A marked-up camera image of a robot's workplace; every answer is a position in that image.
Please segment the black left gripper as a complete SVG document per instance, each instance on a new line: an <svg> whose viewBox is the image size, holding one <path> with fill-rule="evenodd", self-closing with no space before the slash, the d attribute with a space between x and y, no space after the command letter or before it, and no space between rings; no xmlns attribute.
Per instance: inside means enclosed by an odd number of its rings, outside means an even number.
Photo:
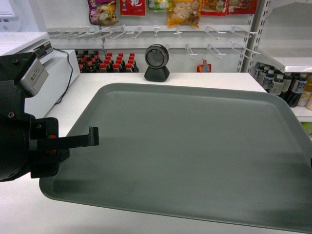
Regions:
<svg viewBox="0 0 312 234"><path fill-rule="evenodd" d="M70 148L99 145L98 127L88 134L59 136L54 117L35 118L25 112L26 95L6 84L7 96L14 104L0 104L0 180L13 181L30 174L31 178L55 176L59 165L69 157Z"/></svg>

